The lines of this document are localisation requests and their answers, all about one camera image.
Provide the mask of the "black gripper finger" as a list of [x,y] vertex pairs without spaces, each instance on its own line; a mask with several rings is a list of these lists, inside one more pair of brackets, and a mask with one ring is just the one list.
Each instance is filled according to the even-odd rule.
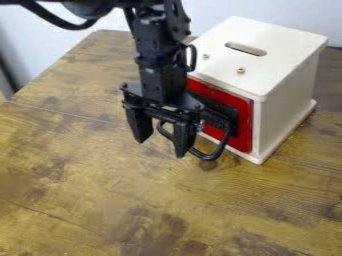
[[183,158],[195,141],[195,128],[189,123],[177,122],[173,125],[172,141],[176,157]]
[[127,109],[125,116],[133,138],[143,143],[153,133],[152,118],[139,109]]

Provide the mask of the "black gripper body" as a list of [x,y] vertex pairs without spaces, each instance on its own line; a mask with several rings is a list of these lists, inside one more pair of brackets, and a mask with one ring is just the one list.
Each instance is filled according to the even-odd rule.
[[188,27],[164,19],[135,19],[131,28],[140,81],[121,86],[124,109],[139,109],[172,125],[189,123],[196,133],[203,104],[187,92],[187,74],[197,60],[196,47],[183,43]]

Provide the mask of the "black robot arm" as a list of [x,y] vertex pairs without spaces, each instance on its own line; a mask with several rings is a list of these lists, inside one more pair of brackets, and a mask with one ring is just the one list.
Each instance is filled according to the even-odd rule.
[[204,154],[193,148],[204,105],[187,91],[197,51],[184,40],[191,35],[181,0],[0,0],[17,5],[56,27],[79,31],[92,27],[112,10],[124,13],[135,40],[139,81],[123,83],[123,108],[137,142],[160,133],[175,155]]

